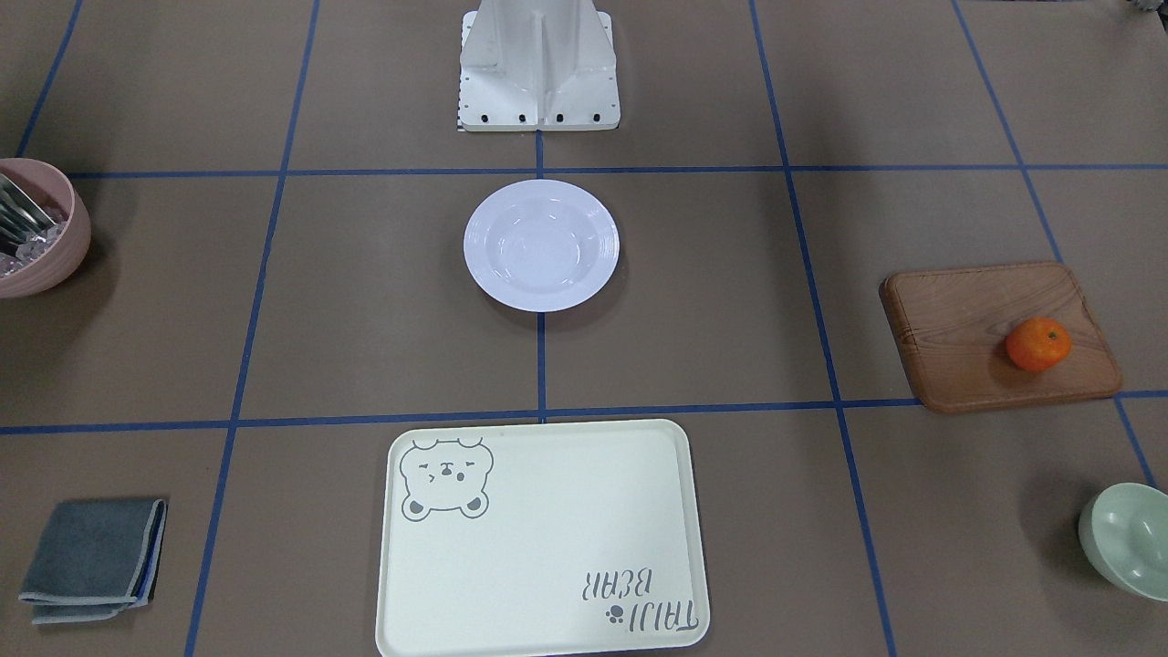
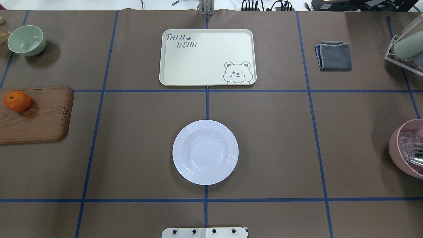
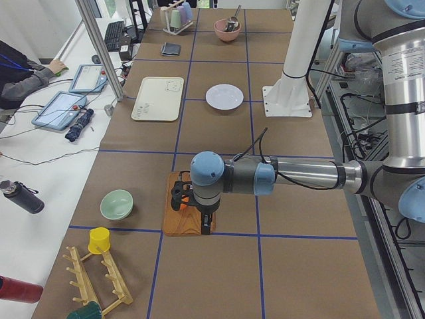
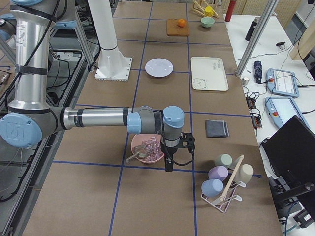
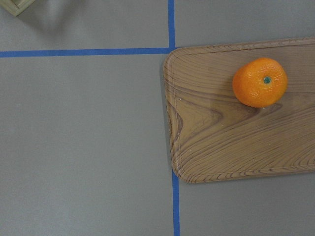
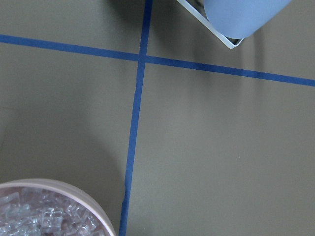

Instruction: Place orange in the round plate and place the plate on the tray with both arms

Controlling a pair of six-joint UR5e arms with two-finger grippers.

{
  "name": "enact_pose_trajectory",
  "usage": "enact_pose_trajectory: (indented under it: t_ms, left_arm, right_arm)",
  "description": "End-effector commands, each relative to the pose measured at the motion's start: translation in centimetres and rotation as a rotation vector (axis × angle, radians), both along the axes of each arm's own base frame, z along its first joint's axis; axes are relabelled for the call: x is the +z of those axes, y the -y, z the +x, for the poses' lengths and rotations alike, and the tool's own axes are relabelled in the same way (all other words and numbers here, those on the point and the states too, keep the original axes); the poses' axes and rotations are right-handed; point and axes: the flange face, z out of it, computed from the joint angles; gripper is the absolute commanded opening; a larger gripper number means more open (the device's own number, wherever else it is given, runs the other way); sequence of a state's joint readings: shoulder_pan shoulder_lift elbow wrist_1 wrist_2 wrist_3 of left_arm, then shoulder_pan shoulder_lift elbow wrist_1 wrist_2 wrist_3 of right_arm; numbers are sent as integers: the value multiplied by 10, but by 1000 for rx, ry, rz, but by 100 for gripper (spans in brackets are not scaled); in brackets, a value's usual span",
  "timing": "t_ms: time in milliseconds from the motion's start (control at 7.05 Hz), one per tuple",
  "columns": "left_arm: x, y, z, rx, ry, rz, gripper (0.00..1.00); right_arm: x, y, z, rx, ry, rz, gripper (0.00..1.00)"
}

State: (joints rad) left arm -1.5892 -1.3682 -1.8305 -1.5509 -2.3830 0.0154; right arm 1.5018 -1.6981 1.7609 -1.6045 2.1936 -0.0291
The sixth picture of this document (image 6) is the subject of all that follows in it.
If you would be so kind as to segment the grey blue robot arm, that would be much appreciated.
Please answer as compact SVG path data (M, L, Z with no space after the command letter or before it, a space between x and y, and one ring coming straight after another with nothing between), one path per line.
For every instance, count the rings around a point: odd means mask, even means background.
M289 3L289 0L206 0L204 10L219 33L241 39L254 34Z

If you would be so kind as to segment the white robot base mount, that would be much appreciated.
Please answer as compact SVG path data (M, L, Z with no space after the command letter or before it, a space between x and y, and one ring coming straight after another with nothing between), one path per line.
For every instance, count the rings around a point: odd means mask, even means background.
M177 0L177 2L229 49L238 47L243 41L243 38L226 37L212 26L206 16L203 0Z

